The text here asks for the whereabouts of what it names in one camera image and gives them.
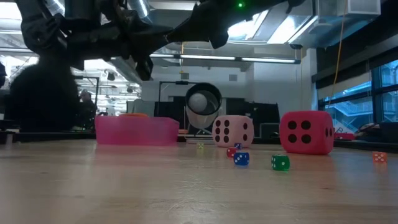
wooden table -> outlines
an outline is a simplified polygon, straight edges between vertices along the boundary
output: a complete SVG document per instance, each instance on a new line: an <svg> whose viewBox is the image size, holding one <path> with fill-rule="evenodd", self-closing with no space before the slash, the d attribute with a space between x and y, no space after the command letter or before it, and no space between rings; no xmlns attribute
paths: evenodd
<svg viewBox="0 0 398 224"><path fill-rule="evenodd" d="M289 154L254 146L236 167L225 149L96 146L59 141L0 146L4 224L398 223L398 158L371 152Z"/></svg>

large red die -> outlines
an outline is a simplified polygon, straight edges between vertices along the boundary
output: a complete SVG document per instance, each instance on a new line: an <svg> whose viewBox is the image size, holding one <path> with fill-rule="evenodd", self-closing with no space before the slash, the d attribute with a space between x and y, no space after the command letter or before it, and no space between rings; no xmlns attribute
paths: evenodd
<svg viewBox="0 0 398 224"><path fill-rule="evenodd" d="M254 138L253 120L247 116L219 116L213 123L213 140L218 147L249 147Z"/></svg>
<svg viewBox="0 0 398 224"><path fill-rule="evenodd" d="M326 155L333 149L333 130L325 111L289 112L280 122L280 142L287 152Z"/></svg>

small die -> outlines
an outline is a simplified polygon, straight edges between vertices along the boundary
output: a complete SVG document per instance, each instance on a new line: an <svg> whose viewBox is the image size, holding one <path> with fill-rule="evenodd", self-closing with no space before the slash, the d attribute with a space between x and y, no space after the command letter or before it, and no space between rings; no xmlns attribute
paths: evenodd
<svg viewBox="0 0 398 224"><path fill-rule="evenodd" d="M203 144L202 142L197 143L197 149L204 149L204 148L205 148L205 144Z"/></svg>
<svg viewBox="0 0 398 224"><path fill-rule="evenodd" d="M289 157L285 155L273 155L271 157L271 166L274 170L288 171L290 167Z"/></svg>
<svg viewBox="0 0 398 224"><path fill-rule="evenodd" d="M234 163L240 166L246 166L249 164L249 153L248 152L236 152L234 155Z"/></svg>
<svg viewBox="0 0 398 224"><path fill-rule="evenodd" d="M387 153L373 152L373 162L387 162Z"/></svg>
<svg viewBox="0 0 398 224"><path fill-rule="evenodd" d="M234 147L236 148L236 149L238 149L238 150L242 150L242 143L235 143L234 144Z"/></svg>
<svg viewBox="0 0 398 224"><path fill-rule="evenodd" d="M228 148L228 149L226 150L226 157L228 157L228 158L233 158L237 150L238 150L238 149L236 149L235 147L230 147L230 148Z"/></svg>

red object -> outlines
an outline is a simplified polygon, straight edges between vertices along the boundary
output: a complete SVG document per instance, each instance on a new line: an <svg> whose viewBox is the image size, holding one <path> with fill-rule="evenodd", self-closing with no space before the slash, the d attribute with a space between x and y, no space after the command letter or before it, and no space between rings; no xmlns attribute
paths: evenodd
<svg viewBox="0 0 398 224"><path fill-rule="evenodd" d="M97 116L98 144L171 146L177 143L179 122L171 118Z"/></svg>
<svg viewBox="0 0 398 224"><path fill-rule="evenodd" d="M377 162L377 163L387 162L387 153L373 152L373 162Z"/></svg>
<svg viewBox="0 0 398 224"><path fill-rule="evenodd" d="M226 157L228 157L228 158L233 158L237 150L238 150L238 149L236 149L235 147L229 147L229 148L226 150Z"/></svg>
<svg viewBox="0 0 398 224"><path fill-rule="evenodd" d="M355 140L354 134L349 133L335 133L336 140Z"/></svg>
<svg viewBox="0 0 398 224"><path fill-rule="evenodd" d="M333 150L333 122L325 111L294 111L280 122L280 142L287 152L327 155Z"/></svg>
<svg viewBox="0 0 398 224"><path fill-rule="evenodd" d="M234 147L237 142L249 147L254 138L253 120L240 115L218 116L213 123L212 136L218 147Z"/></svg>

pink plastic container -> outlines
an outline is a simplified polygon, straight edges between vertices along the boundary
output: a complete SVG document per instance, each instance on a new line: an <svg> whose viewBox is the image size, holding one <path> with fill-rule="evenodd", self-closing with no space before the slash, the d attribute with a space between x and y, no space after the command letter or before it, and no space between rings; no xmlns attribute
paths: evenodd
<svg viewBox="0 0 398 224"><path fill-rule="evenodd" d="M170 146L177 142L180 123L171 118L97 116L98 144Z"/></svg>

